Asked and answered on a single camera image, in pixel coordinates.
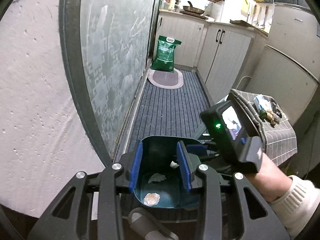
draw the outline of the green bag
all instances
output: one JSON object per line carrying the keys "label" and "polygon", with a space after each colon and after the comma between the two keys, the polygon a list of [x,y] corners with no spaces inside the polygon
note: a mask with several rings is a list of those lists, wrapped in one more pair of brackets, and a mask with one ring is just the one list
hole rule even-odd
{"label": "green bag", "polygon": [[173,72],[174,49],[180,44],[181,41],[159,36],[157,55],[155,60],[152,62],[151,69]]}

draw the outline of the bag handle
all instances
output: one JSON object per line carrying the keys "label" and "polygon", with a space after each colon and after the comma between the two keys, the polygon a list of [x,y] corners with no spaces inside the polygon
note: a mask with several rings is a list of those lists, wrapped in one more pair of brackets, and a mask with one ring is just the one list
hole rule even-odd
{"label": "bag handle", "polygon": [[166,41],[167,41],[167,42],[170,42],[170,43],[174,43],[174,42],[175,42],[175,39],[174,39],[174,38],[169,38],[169,37],[167,37],[167,38],[166,38]]}

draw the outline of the kitchen cabinet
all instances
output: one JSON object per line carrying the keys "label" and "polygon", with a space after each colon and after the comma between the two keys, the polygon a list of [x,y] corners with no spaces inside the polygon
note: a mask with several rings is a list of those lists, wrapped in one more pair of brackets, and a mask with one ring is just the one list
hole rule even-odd
{"label": "kitchen cabinet", "polygon": [[206,82],[214,56],[219,45],[221,26],[211,25],[207,31],[208,39],[205,39],[204,46],[198,63],[198,71],[203,81]]}
{"label": "kitchen cabinet", "polygon": [[252,38],[232,31],[221,31],[219,46],[205,85],[214,103],[232,88],[244,63]]}
{"label": "kitchen cabinet", "polygon": [[174,50],[174,63],[193,67],[204,24],[177,17],[159,16],[156,41],[159,35],[181,41]]}

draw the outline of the gray checkered towel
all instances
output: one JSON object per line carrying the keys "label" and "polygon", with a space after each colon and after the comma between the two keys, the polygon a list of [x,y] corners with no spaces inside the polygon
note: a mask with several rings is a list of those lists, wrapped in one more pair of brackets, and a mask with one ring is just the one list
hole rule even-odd
{"label": "gray checkered towel", "polygon": [[276,103],[277,108],[282,113],[280,123],[276,124],[274,128],[268,121],[261,120],[259,117],[253,102],[254,97],[258,94],[247,93],[235,89],[231,89],[230,93],[234,95],[253,123],[257,126],[264,145],[264,152],[275,164],[279,166],[297,153],[296,134],[290,125],[287,116],[272,97],[263,96],[266,100]]}

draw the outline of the floor mat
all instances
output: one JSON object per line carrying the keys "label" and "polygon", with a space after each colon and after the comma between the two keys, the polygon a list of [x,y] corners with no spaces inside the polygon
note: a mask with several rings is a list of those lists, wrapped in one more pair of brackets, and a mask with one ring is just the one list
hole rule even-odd
{"label": "floor mat", "polygon": [[[127,152],[138,139],[150,135],[191,137],[201,124],[199,113],[209,108],[209,102],[196,73],[181,70],[184,85],[178,89],[163,89],[146,83],[137,117],[132,127]],[[121,195],[124,217],[136,207],[142,207],[134,194]],[[161,221],[196,221],[197,210],[147,208]]]}
{"label": "floor mat", "polygon": [[164,89],[178,89],[183,86],[183,74],[174,69],[174,72],[150,69],[148,80],[151,84]]}

